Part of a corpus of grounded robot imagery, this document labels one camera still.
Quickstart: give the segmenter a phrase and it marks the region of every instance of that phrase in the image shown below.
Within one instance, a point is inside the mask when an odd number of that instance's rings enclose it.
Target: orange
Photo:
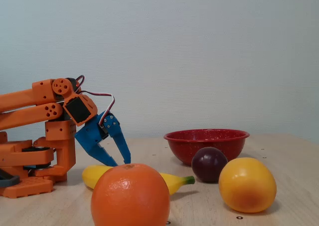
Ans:
[[[97,182],[91,199],[95,226],[165,226],[169,209],[164,179],[145,164],[108,170]]]
[[[274,176],[262,162],[246,157],[231,160],[223,168],[219,192],[230,208],[257,213],[272,205],[277,186]]]

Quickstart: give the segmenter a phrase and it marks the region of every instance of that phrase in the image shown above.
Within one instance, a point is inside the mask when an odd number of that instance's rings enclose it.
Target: yellow banana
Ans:
[[[90,165],[84,169],[82,172],[82,179],[84,184],[94,189],[96,183],[99,178],[112,167],[106,165]],[[167,187],[169,189],[169,194],[172,195],[176,193],[177,190],[183,185],[190,185],[195,183],[195,179],[193,176],[188,177],[179,177],[175,175],[160,173],[160,175],[165,180]]]

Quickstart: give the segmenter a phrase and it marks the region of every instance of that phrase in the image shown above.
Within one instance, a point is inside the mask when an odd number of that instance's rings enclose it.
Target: speckled red bowl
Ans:
[[[173,154],[185,165],[191,165],[195,153],[204,147],[221,150],[228,161],[235,159],[242,151],[249,133],[233,129],[194,129],[168,133],[164,139]]]

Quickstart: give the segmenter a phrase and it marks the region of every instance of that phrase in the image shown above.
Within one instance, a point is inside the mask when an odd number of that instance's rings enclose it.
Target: plum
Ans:
[[[214,147],[205,147],[196,152],[191,167],[202,182],[217,183],[220,172],[227,163],[223,152]]]

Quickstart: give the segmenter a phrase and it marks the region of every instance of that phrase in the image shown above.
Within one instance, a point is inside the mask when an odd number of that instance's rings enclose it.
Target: banana stem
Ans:
[[[187,177],[184,177],[184,182],[186,185],[193,185],[195,184],[195,178],[194,176],[187,176]]]

